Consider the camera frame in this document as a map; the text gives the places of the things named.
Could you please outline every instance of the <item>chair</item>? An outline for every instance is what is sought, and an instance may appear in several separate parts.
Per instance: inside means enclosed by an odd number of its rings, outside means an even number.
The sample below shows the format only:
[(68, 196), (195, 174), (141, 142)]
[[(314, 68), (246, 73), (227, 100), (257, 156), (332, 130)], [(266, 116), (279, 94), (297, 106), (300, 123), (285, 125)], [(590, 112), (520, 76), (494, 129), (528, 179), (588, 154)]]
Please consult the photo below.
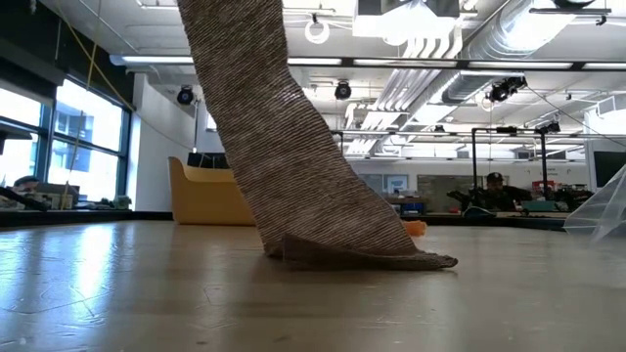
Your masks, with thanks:
[(254, 226), (233, 172), (183, 165), (169, 157), (174, 220), (181, 225)]

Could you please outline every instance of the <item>clear plastic sheet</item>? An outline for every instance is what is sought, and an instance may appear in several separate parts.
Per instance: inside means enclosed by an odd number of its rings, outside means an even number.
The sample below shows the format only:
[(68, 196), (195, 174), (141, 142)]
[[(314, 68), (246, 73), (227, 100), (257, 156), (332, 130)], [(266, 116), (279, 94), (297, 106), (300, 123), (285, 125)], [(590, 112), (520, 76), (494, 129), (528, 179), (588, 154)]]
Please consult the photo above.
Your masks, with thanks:
[(563, 226), (565, 230), (570, 235), (591, 236), (592, 241), (596, 242), (615, 233), (620, 226), (626, 227), (625, 180), (626, 165), (601, 190), (569, 215)]

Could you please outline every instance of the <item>man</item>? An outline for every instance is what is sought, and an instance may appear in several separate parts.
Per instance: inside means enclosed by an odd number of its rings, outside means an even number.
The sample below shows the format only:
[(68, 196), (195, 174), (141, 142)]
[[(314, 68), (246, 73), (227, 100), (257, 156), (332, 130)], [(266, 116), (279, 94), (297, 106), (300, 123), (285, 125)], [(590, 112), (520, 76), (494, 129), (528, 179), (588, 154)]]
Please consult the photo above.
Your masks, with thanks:
[(501, 211), (515, 211), (515, 205), (524, 200), (532, 200), (530, 192), (513, 186), (505, 186), (499, 172), (487, 175), (487, 192), (484, 194), (485, 207)]

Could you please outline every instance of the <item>yellow cord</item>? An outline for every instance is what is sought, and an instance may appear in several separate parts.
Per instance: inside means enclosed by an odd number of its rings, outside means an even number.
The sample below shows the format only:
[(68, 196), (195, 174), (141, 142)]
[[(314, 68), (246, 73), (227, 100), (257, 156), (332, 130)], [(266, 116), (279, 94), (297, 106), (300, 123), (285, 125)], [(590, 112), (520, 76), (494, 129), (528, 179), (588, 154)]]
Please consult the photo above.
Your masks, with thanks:
[[(136, 109), (130, 105), (122, 96), (121, 94), (119, 94), (119, 92), (117, 91), (117, 89), (115, 89), (115, 87), (112, 85), (112, 83), (109, 81), (109, 79), (105, 76), (105, 74), (102, 72), (102, 70), (100, 69), (100, 67), (96, 64), (95, 62), (95, 58), (96, 58), (96, 51), (98, 49), (98, 44), (97, 44), (97, 40), (98, 40), (98, 34), (100, 32), (100, 14), (102, 11), (102, 0), (98, 1), (98, 24), (96, 27), (96, 34), (94, 37), (94, 47), (92, 50), (91, 55), (89, 55), (89, 52), (87, 51), (87, 49), (85, 48), (84, 44), (82, 43), (82, 41), (80, 40), (80, 37), (78, 37), (78, 35), (76, 34), (75, 30), (73, 29), (73, 27), (69, 24), (69, 21), (67, 20), (66, 14), (63, 11), (63, 9), (61, 8), (61, 5), (59, 4), (59, 0), (55, 0), (56, 3), (56, 7), (57, 10), (59, 12), (59, 14), (61, 15), (61, 18), (63, 20), (63, 22), (67, 25), (67, 28), (69, 29), (69, 32), (71, 33), (71, 35), (74, 37), (76, 43), (78, 44), (78, 46), (80, 46), (80, 49), (82, 49), (82, 52), (85, 54), (85, 56), (87, 56), (87, 59), (89, 60), (89, 73), (87, 76), (87, 85), (86, 85), (86, 90), (89, 91), (89, 88), (91, 87), (91, 80), (92, 80), (92, 76), (93, 76), (93, 70), (97, 70), (98, 73), (100, 73), (100, 76), (105, 80), (105, 82), (107, 83), (107, 85), (109, 86), (109, 88), (115, 93), (115, 95), (117, 96), (117, 98), (131, 111), (133, 111), (137, 117), (139, 117), (139, 119), (141, 119), (141, 121), (143, 123), (145, 123), (147, 126), (151, 127), (153, 130), (155, 130), (159, 135), (165, 137), (167, 140), (169, 140), (170, 142), (173, 142), (174, 144), (188, 150), (191, 151), (192, 148), (185, 146), (183, 144), (181, 144), (180, 142), (174, 140), (173, 138), (167, 136), (165, 133), (159, 131), (157, 128), (155, 128), (149, 121), (147, 121), (145, 118), (143, 118), (141, 115), (139, 115), (136, 111)], [(85, 114), (84, 111), (82, 110), (80, 112), (80, 121), (78, 124), (78, 131), (76, 134), (76, 139), (74, 140), (74, 146), (73, 146), (73, 151), (72, 151), (72, 157), (71, 157), (71, 163), (69, 165), (69, 173), (67, 175), (67, 180), (66, 180), (66, 188), (63, 194), (63, 199), (61, 200), (61, 210), (65, 209), (66, 206), (66, 198), (67, 198), (67, 191), (68, 188), (71, 187), (69, 185), (69, 176), (71, 175), (71, 171), (73, 170), (74, 167), (74, 161), (76, 159), (76, 153), (78, 151), (78, 141), (80, 138), (80, 129), (82, 128), (82, 123), (84, 120)], [(77, 194), (76, 189), (72, 188), (73, 192), (75, 194)]]

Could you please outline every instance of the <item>window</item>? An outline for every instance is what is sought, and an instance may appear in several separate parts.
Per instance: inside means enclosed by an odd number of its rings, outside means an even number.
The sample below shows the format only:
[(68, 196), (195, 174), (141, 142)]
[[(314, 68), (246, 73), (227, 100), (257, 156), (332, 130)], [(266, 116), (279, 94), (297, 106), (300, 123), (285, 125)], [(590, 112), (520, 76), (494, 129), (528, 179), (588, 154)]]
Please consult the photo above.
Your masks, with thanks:
[(87, 200), (113, 199), (117, 185), (116, 155), (105, 154), (78, 147), (73, 169), (69, 172), (74, 144), (55, 140), (52, 143), (48, 182), (80, 187), (80, 194)]
[(118, 152), (122, 119), (120, 107), (69, 80), (57, 89), (55, 132)]
[(19, 178), (35, 174), (39, 136), (31, 141), (7, 140), (0, 155), (0, 185), (13, 186)]
[(41, 103), (0, 88), (0, 116), (39, 126), (41, 109)]

